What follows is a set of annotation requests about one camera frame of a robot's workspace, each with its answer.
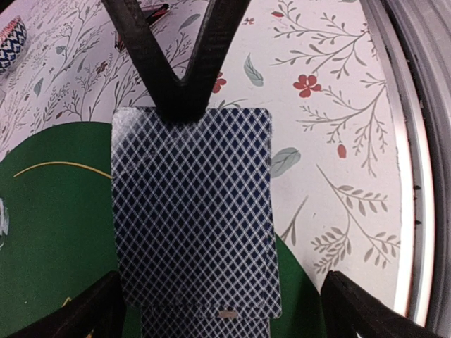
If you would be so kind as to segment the blue playing card deck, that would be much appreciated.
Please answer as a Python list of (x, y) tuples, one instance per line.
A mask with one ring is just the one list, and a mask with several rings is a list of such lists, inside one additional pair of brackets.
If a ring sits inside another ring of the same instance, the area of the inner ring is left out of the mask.
[(255, 318), (201, 317), (180, 310), (141, 311), (142, 337), (269, 337), (270, 319), (278, 318), (281, 306), (265, 306)]

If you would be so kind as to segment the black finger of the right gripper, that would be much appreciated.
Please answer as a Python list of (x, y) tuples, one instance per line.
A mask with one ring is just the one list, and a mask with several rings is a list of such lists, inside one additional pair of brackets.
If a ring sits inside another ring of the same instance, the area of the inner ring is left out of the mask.
[(206, 111), (218, 74), (249, 5), (210, 1), (185, 76), (179, 78), (152, 34), (136, 1), (105, 1), (157, 113), (172, 123), (197, 122)]

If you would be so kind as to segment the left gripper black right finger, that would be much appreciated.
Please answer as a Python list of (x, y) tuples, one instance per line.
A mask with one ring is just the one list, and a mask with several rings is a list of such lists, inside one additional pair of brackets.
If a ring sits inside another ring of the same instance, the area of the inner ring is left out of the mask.
[(340, 271), (329, 271), (322, 285), (328, 337), (437, 337), (392, 311)]

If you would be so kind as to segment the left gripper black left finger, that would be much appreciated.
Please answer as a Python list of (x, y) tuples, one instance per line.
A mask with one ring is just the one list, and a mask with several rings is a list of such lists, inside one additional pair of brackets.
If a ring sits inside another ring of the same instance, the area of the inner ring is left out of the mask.
[(107, 273), (65, 306), (11, 337), (121, 337), (125, 302), (118, 273)]

